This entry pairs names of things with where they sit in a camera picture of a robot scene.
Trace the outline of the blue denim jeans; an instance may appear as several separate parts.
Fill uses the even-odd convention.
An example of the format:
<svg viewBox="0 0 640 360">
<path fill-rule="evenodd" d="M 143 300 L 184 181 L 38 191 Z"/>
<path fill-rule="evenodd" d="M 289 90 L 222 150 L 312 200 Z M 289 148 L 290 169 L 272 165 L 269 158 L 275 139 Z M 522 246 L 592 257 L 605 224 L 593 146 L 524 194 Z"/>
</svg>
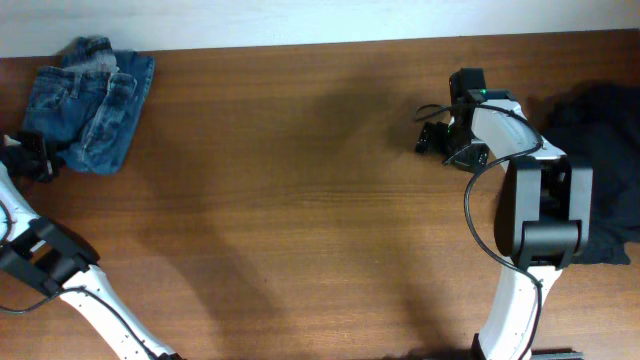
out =
<svg viewBox="0 0 640 360">
<path fill-rule="evenodd" d="M 37 70 L 22 128 L 58 146 L 77 172 L 118 172 L 136 132 L 155 59 L 115 50 L 106 37 L 79 37 L 57 66 Z"/>
</svg>

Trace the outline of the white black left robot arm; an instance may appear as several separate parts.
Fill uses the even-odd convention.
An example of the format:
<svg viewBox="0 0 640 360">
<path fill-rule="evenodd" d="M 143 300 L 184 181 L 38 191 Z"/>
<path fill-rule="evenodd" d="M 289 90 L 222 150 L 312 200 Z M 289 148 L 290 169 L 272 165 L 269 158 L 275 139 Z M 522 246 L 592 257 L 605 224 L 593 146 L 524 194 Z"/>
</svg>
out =
<svg viewBox="0 0 640 360">
<path fill-rule="evenodd" d="M 22 315 L 60 299 L 75 309 L 120 359 L 175 360 L 178 352 L 154 336 L 127 308 L 86 241 L 39 215 L 16 188 L 20 177 L 49 182 L 59 174 L 55 145 L 37 131 L 1 136 L 1 270 L 44 299 Z"/>
</svg>

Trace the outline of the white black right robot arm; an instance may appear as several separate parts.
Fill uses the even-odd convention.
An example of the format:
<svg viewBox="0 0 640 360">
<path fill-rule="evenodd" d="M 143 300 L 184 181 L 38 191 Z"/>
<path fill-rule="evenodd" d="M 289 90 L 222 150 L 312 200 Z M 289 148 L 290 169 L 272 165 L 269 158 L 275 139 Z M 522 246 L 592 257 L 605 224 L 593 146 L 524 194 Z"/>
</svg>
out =
<svg viewBox="0 0 640 360">
<path fill-rule="evenodd" d="M 480 68 L 449 78 L 451 103 L 416 112 L 423 128 L 419 154 L 471 173 L 463 197 L 467 226 L 479 247 L 502 267 L 487 321 L 474 335 L 473 359 L 579 359 L 575 351 L 532 349 L 554 283 L 589 240 L 593 169 L 552 145 L 526 119 L 508 90 L 487 87 Z M 481 239 L 471 213 L 480 176 L 501 168 L 504 179 L 494 219 L 496 247 Z"/>
</svg>

